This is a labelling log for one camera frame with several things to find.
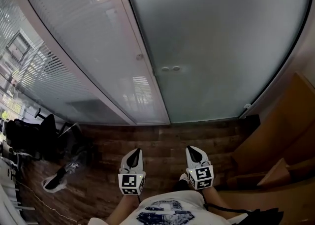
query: person's arm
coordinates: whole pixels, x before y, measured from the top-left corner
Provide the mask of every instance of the person's arm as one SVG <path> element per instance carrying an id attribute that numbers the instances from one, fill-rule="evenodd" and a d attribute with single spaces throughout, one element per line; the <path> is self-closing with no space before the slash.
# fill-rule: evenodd
<path id="1" fill-rule="evenodd" d="M 124 195 L 118 206 L 107 218 L 108 225 L 119 225 L 122 223 L 134 210 L 138 202 L 136 195 Z"/>
<path id="2" fill-rule="evenodd" d="M 202 193 L 206 199 L 207 203 L 211 203 L 214 204 L 216 206 L 220 206 L 220 207 L 224 207 L 224 208 L 230 208 L 225 201 L 221 198 L 221 196 L 218 194 L 217 190 L 214 187 L 210 187 L 210 188 L 205 188 L 202 190 Z M 216 215 L 220 215 L 224 218 L 231 219 L 235 216 L 238 216 L 240 214 L 237 213 L 233 213 L 233 212 L 225 212 L 225 211 L 221 211 L 212 207 L 209 207 L 209 211 L 211 213 L 214 213 Z"/>

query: frosted glass panel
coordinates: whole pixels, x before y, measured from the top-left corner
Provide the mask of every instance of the frosted glass panel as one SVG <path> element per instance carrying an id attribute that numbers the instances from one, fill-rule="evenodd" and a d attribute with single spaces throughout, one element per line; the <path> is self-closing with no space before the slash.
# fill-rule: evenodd
<path id="1" fill-rule="evenodd" d="M 241 114 L 284 60 L 309 0 L 131 2 L 171 121 L 188 122 Z"/>
<path id="2" fill-rule="evenodd" d="M 0 0 L 0 117 L 32 122 L 40 107 L 66 121 L 126 124 L 62 64 L 15 0 Z"/>
<path id="3" fill-rule="evenodd" d="M 136 123 L 165 123 L 120 0 L 29 0 L 73 61 Z"/>

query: white cable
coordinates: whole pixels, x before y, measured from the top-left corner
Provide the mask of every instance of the white cable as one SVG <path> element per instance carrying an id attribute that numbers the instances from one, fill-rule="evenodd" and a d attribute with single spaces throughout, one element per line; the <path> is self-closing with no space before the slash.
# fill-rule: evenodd
<path id="1" fill-rule="evenodd" d="M 17 180 L 16 180 L 16 182 L 19 183 L 20 185 L 26 187 L 26 188 L 29 189 L 30 191 L 32 191 L 32 193 L 34 194 L 34 196 L 35 196 L 41 203 L 43 203 L 46 207 L 48 207 L 48 208 L 51 209 L 51 210 L 56 211 L 57 214 L 59 214 L 60 216 L 65 217 L 65 218 L 67 218 L 68 220 L 74 221 L 76 224 L 79 224 L 78 221 L 76 221 L 76 220 L 74 220 L 74 219 L 71 219 L 71 218 L 69 218 L 69 217 L 67 217 L 67 216 L 64 216 L 64 215 L 60 214 L 56 209 L 51 208 L 51 207 L 49 207 L 48 205 L 46 205 L 46 204 L 44 203 L 44 201 L 42 201 L 39 197 L 37 197 L 37 195 L 35 194 L 35 192 L 34 192 L 32 189 L 30 189 L 28 186 L 24 185 L 23 183 L 21 183 L 21 182 L 19 182 L 19 181 L 17 181 Z"/>

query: white cube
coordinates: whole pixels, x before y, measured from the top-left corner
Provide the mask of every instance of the white cube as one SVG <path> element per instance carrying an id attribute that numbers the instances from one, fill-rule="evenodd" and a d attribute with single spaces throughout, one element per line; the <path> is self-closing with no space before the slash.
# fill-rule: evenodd
<path id="1" fill-rule="evenodd" d="M 194 169 L 187 168 L 186 172 L 189 181 L 196 190 L 211 187 L 213 184 L 214 174 L 212 165 Z"/>
<path id="2" fill-rule="evenodd" d="M 119 188 L 123 194 L 140 195 L 145 183 L 143 174 L 118 174 Z"/>

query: shoe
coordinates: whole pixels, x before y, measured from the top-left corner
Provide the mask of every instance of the shoe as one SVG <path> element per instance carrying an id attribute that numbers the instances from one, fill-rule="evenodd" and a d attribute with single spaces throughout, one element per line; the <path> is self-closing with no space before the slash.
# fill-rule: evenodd
<path id="1" fill-rule="evenodd" d="M 186 180 L 186 182 L 189 184 L 189 180 L 188 180 L 188 177 L 187 177 L 187 174 L 183 173 L 181 175 L 181 177 L 179 178 L 179 180 Z"/>

